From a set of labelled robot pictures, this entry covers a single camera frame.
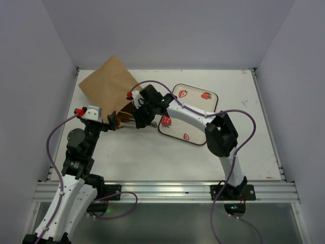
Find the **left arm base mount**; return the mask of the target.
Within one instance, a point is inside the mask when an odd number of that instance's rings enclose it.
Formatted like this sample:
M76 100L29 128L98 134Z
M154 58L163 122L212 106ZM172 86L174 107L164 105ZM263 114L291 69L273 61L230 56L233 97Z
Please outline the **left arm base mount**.
M121 185L115 185L115 184L104 185L99 191L99 193L97 194L97 196L95 197L95 200L107 196L111 196L120 192L121 192ZM108 211L109 202L119 201L119 200L120 200L120 195L117 195L117 196L110 197L109 199L106 200L101 200L95 203L91 203L86 211L88 214L92 214L95 216L103 216Z

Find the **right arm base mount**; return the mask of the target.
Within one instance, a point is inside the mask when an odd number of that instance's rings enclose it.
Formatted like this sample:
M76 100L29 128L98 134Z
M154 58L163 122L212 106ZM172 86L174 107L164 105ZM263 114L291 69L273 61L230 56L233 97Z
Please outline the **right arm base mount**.
M236 217L243 217L246 212L246 202L255 200L256 195L253 185L245 185L239 189L226 185L217 199L217 201L228 202L223 204L224 210L227 214Z

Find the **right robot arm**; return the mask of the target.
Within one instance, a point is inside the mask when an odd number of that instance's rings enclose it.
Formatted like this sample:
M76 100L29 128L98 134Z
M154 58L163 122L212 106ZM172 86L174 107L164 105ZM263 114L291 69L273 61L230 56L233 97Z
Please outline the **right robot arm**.
M140 91L128 92L127 99L135 105L132 115L138 129L150 125L156 115L162 115L181 120L203 132L208 150L220 159L228 197L236 200L244 194L247 178L237 159L238 132L226 113L213 115L188 106L172 93L163 96L151 84Z

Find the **metal tongs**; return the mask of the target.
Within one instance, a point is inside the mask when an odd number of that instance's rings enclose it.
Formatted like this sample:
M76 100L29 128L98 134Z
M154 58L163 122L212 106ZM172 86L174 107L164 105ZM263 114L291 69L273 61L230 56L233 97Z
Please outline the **metal tongs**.
M157 128L157 123L154 121L150 124L153 128Z

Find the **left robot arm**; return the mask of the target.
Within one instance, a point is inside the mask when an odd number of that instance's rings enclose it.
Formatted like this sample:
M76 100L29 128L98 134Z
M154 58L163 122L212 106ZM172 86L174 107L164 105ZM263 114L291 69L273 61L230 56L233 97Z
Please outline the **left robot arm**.
M67 136L66 159L57 171L59 186L43 220L33 234L27 234L23 243L71 243L71 238L82 215L91 202L104 197L103 177L91 174L92 158L101 132L117 129L116 112L101 119L101 109L88 106L75 109L75 117L85 125Z

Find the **brown paper bag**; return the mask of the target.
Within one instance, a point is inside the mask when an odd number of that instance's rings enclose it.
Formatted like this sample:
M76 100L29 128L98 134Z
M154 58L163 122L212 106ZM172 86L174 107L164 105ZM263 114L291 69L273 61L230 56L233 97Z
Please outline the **brown paper bag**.
M81 81L79 87L92 105L102 108L105 123L109 122L107 116L116 112L117 128L121 129L123 123L134 120L131 114L134 104L126 97L136 84L126 66L113 55Z

